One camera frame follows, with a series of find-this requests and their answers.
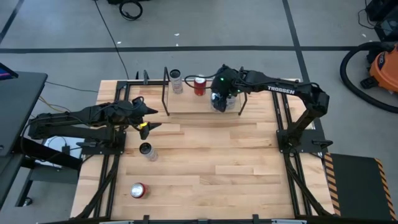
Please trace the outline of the red Coca-Cola can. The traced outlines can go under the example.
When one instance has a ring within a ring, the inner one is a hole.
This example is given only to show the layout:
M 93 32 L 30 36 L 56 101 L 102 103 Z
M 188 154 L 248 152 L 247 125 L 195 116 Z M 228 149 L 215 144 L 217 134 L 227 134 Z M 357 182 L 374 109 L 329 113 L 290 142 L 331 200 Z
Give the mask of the red Coca-Cola can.
M 197 96 L 203 96 L 206 92 L 206 78 L 201 76 L 195 77 L 193 84 L 195 94 Z
M 148 186 L 140 182 L 134 183 L 130 190 L 130 194 L 133 198 L 145 198 L 148 192 Z

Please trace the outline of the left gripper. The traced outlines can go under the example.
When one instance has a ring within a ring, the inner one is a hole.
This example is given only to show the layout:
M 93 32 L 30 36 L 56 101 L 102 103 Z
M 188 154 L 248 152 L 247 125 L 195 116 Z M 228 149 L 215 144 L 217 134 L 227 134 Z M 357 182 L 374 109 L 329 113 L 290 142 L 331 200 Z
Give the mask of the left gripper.
M 124 124 L 130 126 L 139 126 L 139 134 L 141 139 L 147 139 L 151 130 L 162 125 L 161 123 L 144 123 L 144 115 L 156 114 L 158 111 L 147 107 L 144 103 L 143 96 L 138 96 L 132 101 L 124 100 L 124 106 L 124 110 L 127 111 Z

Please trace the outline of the white Celsius Peach Vibe can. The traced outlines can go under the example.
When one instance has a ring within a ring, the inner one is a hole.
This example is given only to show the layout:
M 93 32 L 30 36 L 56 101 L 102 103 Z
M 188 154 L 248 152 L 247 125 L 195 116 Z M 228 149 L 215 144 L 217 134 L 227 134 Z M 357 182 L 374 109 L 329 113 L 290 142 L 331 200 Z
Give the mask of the white Celsius Peach Vibe can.
M 150 161 L 156 161 L 158 154 L 151 144 L 144 142 L 139 146 L 140 153 Z
M 181 94 L 183 92 L 182 76 L 179 70 L 173 69 L 170 71 L 170 81 L 172 89 L 175 94 Z

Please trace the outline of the laptop screen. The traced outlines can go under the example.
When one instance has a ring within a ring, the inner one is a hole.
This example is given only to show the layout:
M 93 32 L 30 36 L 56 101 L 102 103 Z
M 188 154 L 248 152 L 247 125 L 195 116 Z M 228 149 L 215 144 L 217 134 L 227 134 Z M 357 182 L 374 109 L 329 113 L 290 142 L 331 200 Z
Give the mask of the laptop screen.
M 19 75 L 0 62 L 0 80 L 10 80 L 18 78 Z

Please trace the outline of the black side desk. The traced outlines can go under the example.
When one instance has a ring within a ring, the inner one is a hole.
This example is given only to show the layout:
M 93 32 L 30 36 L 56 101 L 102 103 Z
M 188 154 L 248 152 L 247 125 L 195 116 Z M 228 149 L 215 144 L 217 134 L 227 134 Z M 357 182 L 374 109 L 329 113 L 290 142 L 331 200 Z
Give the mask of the black side desk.
M 46 73 L 17 74 L 0 81 L 0 209 L 25 158 L 18 149 L 22 131 L 48 78 Z

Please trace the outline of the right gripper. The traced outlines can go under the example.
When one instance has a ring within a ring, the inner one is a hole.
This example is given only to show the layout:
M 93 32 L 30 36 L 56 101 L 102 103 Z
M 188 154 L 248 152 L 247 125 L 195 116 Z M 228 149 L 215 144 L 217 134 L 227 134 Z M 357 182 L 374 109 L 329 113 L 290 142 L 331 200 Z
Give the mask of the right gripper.
M 213 93 L 219 93 L 214 97 L 214 108 L 222 113 L 226 111 L 226 98 L 225 96 L 237 96 L 240 90 L 235 85 L 236 80 L 239 78 L 239 73 L 225 64 L 218 69 L 215 77 L 211 83 L 210 89 Z

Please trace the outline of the black mat with hazard stripes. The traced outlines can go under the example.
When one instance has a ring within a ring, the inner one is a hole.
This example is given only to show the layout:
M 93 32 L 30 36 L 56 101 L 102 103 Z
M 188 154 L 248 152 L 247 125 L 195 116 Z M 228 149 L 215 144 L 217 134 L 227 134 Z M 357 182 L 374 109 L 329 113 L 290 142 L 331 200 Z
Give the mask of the black mat with hazard stripes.
M 336 215 L 398 224 L 380 159 L 329 152 L 323 159 Z

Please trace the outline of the black equipment case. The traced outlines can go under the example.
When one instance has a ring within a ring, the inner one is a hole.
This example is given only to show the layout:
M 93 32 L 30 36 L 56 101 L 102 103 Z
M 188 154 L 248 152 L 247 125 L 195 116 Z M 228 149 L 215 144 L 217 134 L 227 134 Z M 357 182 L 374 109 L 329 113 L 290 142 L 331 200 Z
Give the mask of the black equipment case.
M 374 30 L 382 42 L 398 42 L 398 0 L 364 0 L 358 24 Z

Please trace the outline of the wooden shelf with black frame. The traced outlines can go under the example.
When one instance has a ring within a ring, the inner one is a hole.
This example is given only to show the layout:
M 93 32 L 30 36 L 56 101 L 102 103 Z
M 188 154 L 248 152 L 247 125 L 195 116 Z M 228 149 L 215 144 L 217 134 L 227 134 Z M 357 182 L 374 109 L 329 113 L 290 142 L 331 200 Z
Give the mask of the wooden shelf with black frame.
M 165 104 L 165 110 L 168 113 L 222 113 L 215 110 L 211 105 L 211 83 L 215 77 L 214 75 L 188 75 L 185 78 L 182 77 L 183 92 L 181 94 L 175 94 L 172 89 L 170 81 L 170 71 L 164 69 L 164 87 L 168 87 L 167 102 Z M 206 92 L 203 96 L 197 96 L 194 92 L 194 79 L 195 77 L 201 76 L 206 78 Z M 236 113 L 241 114 L 245 103 L 247 102 L 247 94 L 240 92 L 236 97 L 236 104 L 234 109 L 227 110 L 224 113 Z

